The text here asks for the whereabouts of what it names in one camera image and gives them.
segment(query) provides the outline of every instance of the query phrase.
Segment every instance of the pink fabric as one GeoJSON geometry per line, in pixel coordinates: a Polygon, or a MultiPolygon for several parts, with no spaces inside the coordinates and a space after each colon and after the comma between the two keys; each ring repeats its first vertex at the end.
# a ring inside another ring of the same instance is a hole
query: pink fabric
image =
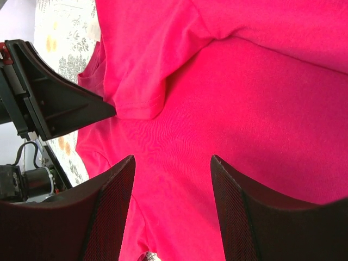
{"type": "Polygon", "coordinates": [[[81,129],[77,152],[90,177],[135,155],[120,261],[224,260],[213,154],[295,198],[348,195],[345,1],[96,4],[79,82],[118,116],[81,129]]]}

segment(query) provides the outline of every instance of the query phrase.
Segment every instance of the folded fabric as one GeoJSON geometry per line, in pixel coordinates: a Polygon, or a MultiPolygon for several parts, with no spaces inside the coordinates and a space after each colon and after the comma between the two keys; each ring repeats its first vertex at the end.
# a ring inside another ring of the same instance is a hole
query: folded fabric
{"type": "Polygon", "coordinates": [[[97,0],[80,85],[117,117],[79,131],[90,177],[135,155],[121,261],[224,260],[210,159],[286,195],[348,195],[348,6],[97,0]]]}

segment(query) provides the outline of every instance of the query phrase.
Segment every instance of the red garment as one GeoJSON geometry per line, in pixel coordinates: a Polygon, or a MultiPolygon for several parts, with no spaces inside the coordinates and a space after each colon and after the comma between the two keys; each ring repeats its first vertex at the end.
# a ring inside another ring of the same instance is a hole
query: red garment
{"type": "Polygon", "coordinates": [[[77,152],[90,177],[135,155],[121,261],[224,260],[213,154],[295,198],[348,195],[346,1],[96,4],[80,84],[118,116],[81,129],[77,152]]]}

